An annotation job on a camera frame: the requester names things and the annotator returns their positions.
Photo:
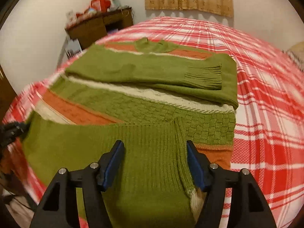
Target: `orange stripe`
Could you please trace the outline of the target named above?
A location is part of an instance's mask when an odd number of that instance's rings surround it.
[[[131,52],[138,52],[135,48],[135,45],[123,45],[123,44],[115,44],[115,43],[107,43],[104,44],[106,48],[111,48],[115,50],[123,50],[123,51],[131,51]],[[211,57],[211,53],[204,53],[204,52],[197,52],[197,51],[191,51],[186,49],[175,49],[171,52],[167,52],[166,54],[174,55],[174,56],[180,56],[180,57],[191,57],[196,58],[200,60],[204,60],[208,57]]]
[[[201,60],[205,60],[206,58],[212,56],[211,53],[203,53],[203,52],[184,50],[184,49],[176,49],[176,50],[171,51],[169,54],[183,56],[183,57],[191,57],[191,58],[196,58],[196,59],[201,59]]]
[[[205,154],[211,163],[217,163],[220,167],[226,170],[230,169],[233,147],[223,148],[221,146],[215,146],[214,149],[210,149],[210,145],[199,143],[194,143],[194,145],[197,151],[201,154]]]
[[[49,106],[62,114],[67,119],[79,125],[106,125],[111,123],[123,122],[106,114],[92,111],[83,105],[72,103],[65,100],[50,90],[47,90],[43,96]]]
[[[106,48],[114,49],[114,50],[125,50],[125,51],[132,51],[138,52],[135,48],[135,45],[123,45],[123,44],[115,44],[115,43],[107,43],[104,44]]]

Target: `black cable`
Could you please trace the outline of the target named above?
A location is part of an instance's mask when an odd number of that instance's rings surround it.
[[[3,189],[5,189],[5,190],[6,190],[7,192],[9,192],[11,195],[15,195],[15,196],[16,196],[16,194],[14,194],[14,193],[12,193],[11,191],[7,190],[7,189],[5,188],[5,186],[4,186],[1,182],[0,182],[0,185],[3,187]],[[28,193],[26,193],[26,196],[24,196],[24,197],[25,197],[27,203],[29,204],[31,210],[32,210],[33,212],[36,212],[37,207],[38,207],[38,205],[36,204],[36,202],[34,202],[34,200],[31,198],[31,196],[30,196]]]
[[[18,197],[18,196],[17,196],[17,195],[14,195],[14,197],[13,197],[13,199],[14,199],[15,201],[17,201],[17,202],[18,202],[19,204],[21,204],[22,206],[26,207],[28,210],[31,210],[31,211],[34,212],[33,209],[31,209],[30,207],[28,207],[28,206],[24,205],[23,203],[21,203],[16,197]]]
[[[33,209],[31,209],[30,207],[28,207],[28,206],[26,206],[26,205],[24,205],[23,203],[21,203],[16,197],[18,197],[19,195],[15,195],[14,193],[12,193],[12,192],[10,192],[10,191],[8,191],[7,189],[5,189],[7,192],[9,192],[10,193],[10,196],[12,196],[13,198],[12,199],[14,199],[15,201],[17,201],[19,204],[21,204],[22,206],[24,206],[24,207],[26,207],[27,209],[29,209],[29,210],[31,210],[31,211],[33,211],[34,212],[34,210]]]

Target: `red bag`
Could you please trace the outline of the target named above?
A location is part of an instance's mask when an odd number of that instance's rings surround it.
[[[92,0],[91,7],[97,11],[106,12],[107,9],[111,6],[109,0]]]
[[[79,16],[82,16],[83,13],[76,13],[76,18],[78,18]]]

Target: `metal screw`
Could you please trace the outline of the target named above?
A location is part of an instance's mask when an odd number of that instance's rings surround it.
[[[58,171],[58,173],[60,174],[60,175],[63,175],[64,173],[66,173],[66,169],[65,168],[61,168],[59,171]]]
[[[242,173],[244,175],[249,175],[250,171],[248,169],[244,168],[244,169],[242,169]]]
[[[98,167],[98,163],[94,162],[94,163],[90,164],[90,167],[92,169],[96,169]]]
[[[211,163],[210,164],[210,168],[212,168],[212,169],[217,169],[219,166],[218,166],[218,164],[217,163]]]

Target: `red and white plaid blanket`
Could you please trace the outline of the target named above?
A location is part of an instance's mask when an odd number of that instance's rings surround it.
[[[231,169],[251,171],[269,203],[277,227],[288,227],[304,203],[303,73],[286,54],[270,44],[207,21],[158,17],[97,43],[142,37],[227,53],[237,62],[239,107]],[[67,61],[48,79],[28,85],[13,101],[4,122],[26,119],[49,85],[76,58]],[[45,186],[29,166],[24,184],[38,202]],[[228,190],[220,227],[227,225],[230,202]],[[81,223],[82,227],[87,226],[86,222]]]

